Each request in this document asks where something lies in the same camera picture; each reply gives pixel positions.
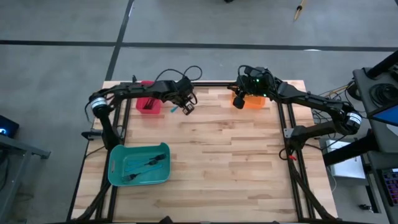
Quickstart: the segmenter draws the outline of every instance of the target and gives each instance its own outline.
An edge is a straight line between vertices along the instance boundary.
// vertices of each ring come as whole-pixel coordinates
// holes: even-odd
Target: keyboard
[[[398,169],[378,170],[390,206],[398,206]]]

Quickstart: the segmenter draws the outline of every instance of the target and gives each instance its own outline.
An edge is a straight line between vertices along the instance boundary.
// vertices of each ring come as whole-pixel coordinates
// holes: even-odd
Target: red container
[[[142,81],[141,84],[143,85],[151,85],[153,81]],[[152,104],[151,109],[144,109],[147,103]],[[162,107],[162,101],[152,98],[152,97],[143,97],[138,98],[136,103],[136,109],[140,111],[142,114],[159,114],[160,107]]]

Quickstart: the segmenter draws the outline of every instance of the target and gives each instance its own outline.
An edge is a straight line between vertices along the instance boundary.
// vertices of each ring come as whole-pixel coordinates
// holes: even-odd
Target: gray floor
[[[118,38],[128,0],[0,0],[0,40],[110,41]],[[125,42],[397,47],[394,0],[136,0]],[[104,81],[113,47],[0,45],[0,114],[19,124],[18,139],[52,151],[35,159],[11,218],[28,223],[66,219],[90,124],[84,104]],[[303,79],[321,93],[346,84],[352,70],[371,67],[390,52],[122,48],[112,80],[153,80],[166,68],[199,65],[203,80],[233,80],[241,64],[268,67],[279,78]],[[164,78],[178,79],[175,74]],[[363,107],[353,101],[357,109]],[[357,137],[363,136],[364,122]],[[338,180],[333,193],[340,218],[387,223],[369,203],[364,186]]]

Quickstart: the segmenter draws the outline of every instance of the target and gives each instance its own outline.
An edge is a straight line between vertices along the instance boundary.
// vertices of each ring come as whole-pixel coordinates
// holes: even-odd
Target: orange container
[[[231,94],[231,104],[235,99],[236,94]],[[261,109],[266,104],[266,98],[263,96],[245,96],[244,98],[244,109]]]

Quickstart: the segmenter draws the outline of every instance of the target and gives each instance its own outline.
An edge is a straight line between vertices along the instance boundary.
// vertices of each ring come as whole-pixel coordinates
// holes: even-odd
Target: teal plastic tray
[[[140,166],[150,161],[150,158],[165,154],[166,158],[160,160],[156,166],[159,169],[147,170],[155,166]],[[122,145],[116,146],[109,158],[108,180],[112,185],[123,186],[137,186],[149,184],[161,184],[170,177],[170,148],[162,142],[158,146],[144,146],[144,147],[124,147]],[[135,179],[129,182],[123,182],[122,178],[129,174],[142,173]]]

